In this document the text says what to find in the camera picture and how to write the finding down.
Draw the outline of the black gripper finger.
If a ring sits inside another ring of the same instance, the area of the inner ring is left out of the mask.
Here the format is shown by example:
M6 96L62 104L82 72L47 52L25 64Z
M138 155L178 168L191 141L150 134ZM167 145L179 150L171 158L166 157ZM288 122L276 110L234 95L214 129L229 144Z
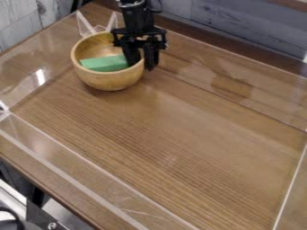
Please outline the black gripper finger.
M125 44L123 53L129 66L134 66L142 59L139 49L131 44Z
M159 49L151 44L145 45L146 69L151 71L159 64Z

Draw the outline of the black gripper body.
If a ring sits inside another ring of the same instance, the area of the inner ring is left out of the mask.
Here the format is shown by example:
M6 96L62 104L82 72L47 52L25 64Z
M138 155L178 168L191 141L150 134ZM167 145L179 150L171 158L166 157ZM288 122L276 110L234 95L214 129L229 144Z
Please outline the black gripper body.
M125 17L125 27L113 29L114 46L122 47L123 43L133 43L142 48L145 42L137 38L149 37L149 42L157 49L167 48L167 31L155 26L154 14L162 9L153 7L151 0L118 0Z

